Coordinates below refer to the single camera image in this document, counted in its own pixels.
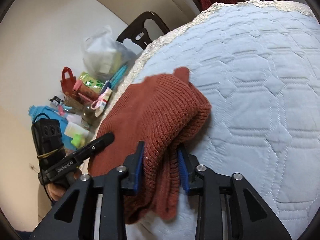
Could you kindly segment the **person's left hand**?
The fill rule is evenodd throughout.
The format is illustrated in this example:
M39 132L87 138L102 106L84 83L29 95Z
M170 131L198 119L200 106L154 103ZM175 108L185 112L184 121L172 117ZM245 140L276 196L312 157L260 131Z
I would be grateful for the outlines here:
M51 199L55 202L59 201L66 192L66 189L53 183L47 184L46 190Z

